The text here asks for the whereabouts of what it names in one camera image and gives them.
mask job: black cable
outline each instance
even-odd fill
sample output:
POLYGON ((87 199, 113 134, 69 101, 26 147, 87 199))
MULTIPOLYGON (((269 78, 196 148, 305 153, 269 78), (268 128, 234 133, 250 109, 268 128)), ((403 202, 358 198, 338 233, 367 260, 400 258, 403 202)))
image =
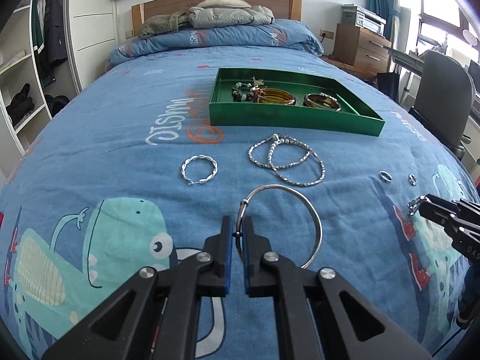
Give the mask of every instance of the black cable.
POLYGON ((444 343, 442 346, 440 346, 440 347, 435 351, 435 353, 432 355, 432 357, 435 357, 435 355, 436 355, 438 352, 440 352, 440 351, 445 347, 445 345, 447 345, 450 341, 452 341, 452 340, 457 336, 457 334, 460 333, 461 331, 462 331, 462 328, 459 328, 459 330, 457 330, 457 332, 455 332, 455 333, 452 335, 452 337, 450 337, 448 340, 446 340, 445 343, 444 343))

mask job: white fur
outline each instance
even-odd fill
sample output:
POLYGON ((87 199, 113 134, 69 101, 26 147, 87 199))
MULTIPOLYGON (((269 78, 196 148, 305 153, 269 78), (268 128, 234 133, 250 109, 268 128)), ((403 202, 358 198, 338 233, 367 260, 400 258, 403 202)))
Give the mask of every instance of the white fur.
POLYGON ((197 4, 197 7, 251 8, 251 5, 243 0, 205 0, 197 4))

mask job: brown bangle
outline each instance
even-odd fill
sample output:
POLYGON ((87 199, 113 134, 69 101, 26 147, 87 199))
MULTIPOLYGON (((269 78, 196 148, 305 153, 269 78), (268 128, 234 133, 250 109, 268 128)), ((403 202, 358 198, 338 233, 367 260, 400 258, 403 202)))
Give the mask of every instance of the brown bangle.
POLYGON ((295 105, 297 102, 295 97, 290 93, 273 88, 263 88, 255 91, 253 101, 255 103, 283 105, 295 105))
POLYGON ((311 93, 303 98, 303 105, 311 108, 328 109, 330 111, 341 111, 342 106, 335 97, 325 93, 311 93))

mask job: green box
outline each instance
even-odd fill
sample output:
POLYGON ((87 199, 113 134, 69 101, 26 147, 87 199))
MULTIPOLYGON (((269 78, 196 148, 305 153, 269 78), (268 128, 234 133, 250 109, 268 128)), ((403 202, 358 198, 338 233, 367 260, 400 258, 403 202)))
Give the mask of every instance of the green box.
POLYGON ((378 137, 385 121, 360 98, 335 79, 281 70, 220 68, 209 104, 212 126, 297 127, 352 132, 378 137), (234 102, 232 86, 239 81, 263 80, 268 88, 295 96, 295 105, 234 102), (306 107, 309 93, 326 93, 339 100, 340 112, 306 107))

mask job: wooden bed frame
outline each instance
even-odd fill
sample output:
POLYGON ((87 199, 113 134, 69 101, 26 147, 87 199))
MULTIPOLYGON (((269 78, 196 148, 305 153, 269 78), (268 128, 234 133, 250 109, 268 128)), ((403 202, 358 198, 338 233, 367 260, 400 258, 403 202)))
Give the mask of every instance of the wooden bed frame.
MULTIPOLYGON (((179 11, 188 11, 190 7, 204 0, 153 0, 131 7, 133 35, 136 36, 143 22, 155 15, 167 15, 179 11)), ((269 8, 276 19, 298 20, 302 18, 302 0, 244 0, 251 5, 263 5, 269 8)))

